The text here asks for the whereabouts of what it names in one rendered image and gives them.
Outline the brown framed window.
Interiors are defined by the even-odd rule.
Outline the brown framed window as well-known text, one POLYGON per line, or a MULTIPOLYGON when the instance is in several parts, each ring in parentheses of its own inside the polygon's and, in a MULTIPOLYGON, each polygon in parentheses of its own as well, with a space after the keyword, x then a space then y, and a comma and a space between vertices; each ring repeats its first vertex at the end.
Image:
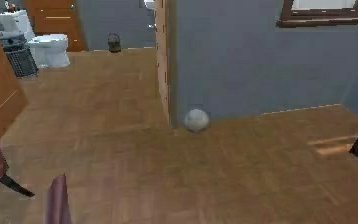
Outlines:
POLYGON ((284 0, 279 28, 358 25, 358 0, 284 0))

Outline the dark mesh waste bin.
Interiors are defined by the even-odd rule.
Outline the dark mesh waste bin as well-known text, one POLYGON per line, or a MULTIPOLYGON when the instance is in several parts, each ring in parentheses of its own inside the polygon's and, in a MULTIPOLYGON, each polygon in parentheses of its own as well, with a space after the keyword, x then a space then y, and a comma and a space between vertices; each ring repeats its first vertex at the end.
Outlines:
POLYGON ((39 69, 23 34, 1 37, 0 43, 17 78, 38 75, 39 69))

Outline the brown wooden cupboard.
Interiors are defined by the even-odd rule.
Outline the brown wooden cupboard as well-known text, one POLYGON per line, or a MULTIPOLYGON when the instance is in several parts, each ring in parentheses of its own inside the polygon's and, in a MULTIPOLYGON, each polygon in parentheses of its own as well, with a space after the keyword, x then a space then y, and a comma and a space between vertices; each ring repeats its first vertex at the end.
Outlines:
POLYGON ((24 0, 32 27, 37 35, 66 34, 68 51, 87 51, 78 0, 24 0))

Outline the small dark grey object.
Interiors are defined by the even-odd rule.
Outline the small dark grey object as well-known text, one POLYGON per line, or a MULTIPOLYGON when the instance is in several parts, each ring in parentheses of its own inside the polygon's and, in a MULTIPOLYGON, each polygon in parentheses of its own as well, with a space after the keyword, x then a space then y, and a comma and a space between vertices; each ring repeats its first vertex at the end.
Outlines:
POLYGON ((108 49, 111 53, 117 53, 121 51, 121 41, 118 34, 110 33, 108 35, 108 49))

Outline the white toilet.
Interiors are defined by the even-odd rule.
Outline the white toilet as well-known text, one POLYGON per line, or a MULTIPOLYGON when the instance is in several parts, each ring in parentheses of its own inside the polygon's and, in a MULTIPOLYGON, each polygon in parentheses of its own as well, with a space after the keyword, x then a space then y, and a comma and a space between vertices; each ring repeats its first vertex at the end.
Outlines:
POLYGON ((61 68, 70 64, 66 34, 35 34, 26 10, 0 13, 0 23, 7 32, 24 35, 38 68, 61 68))

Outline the grey white ball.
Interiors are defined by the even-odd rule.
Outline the grey white ball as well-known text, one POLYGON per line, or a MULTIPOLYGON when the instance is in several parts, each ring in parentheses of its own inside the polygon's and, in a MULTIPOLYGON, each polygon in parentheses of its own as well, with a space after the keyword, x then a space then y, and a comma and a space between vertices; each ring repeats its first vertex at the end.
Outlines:
POLYGON ((201 109, 191 109, 184 117, 184 125, 191 132, 200 132, 209 126, 210 117, 201 109))

